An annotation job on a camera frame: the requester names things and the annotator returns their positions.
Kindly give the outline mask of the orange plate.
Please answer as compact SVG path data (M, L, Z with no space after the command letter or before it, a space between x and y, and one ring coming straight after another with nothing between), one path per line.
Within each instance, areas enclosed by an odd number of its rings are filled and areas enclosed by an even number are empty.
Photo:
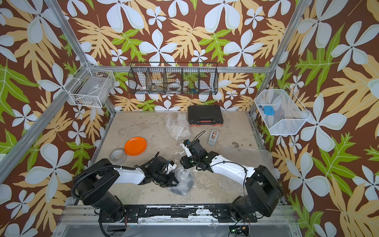
M134 137L125 143L124 151L128 156L138 156L145 152L147 141L143 137Z

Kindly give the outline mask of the clear bubble wrap sheet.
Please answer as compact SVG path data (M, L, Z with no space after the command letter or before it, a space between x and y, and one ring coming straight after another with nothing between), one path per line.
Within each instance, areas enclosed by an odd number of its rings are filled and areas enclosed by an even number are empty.
M178 142L191 137L190 125L186 114L178 113L176 117L168 114L165 117L165 127L168 134Z

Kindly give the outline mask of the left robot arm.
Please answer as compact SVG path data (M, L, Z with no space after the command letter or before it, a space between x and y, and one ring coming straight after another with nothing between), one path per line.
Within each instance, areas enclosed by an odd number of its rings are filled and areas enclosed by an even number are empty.
M173 172L176 167L173 161L159 154L134 167L114 165L109 159L101 159L74 179L71 196L118 222L124 218L126 210L122 201L109 192L114 184L145 185L153 182L162 188L176 187L179 184Z

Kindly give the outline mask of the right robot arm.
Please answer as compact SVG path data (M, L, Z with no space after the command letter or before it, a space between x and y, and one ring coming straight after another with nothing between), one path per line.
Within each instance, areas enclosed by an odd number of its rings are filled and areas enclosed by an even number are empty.
M183 168L196 167L197 170L210 171L242 185L244 195L238 196L229 205L234 221L248 219L257 222L256 213L263 217L271 217L283 197L283 189L268 168L262 165L256 168L243 166L216 152L207 152L198 139L185 140L182 148L186 153L180 159Z

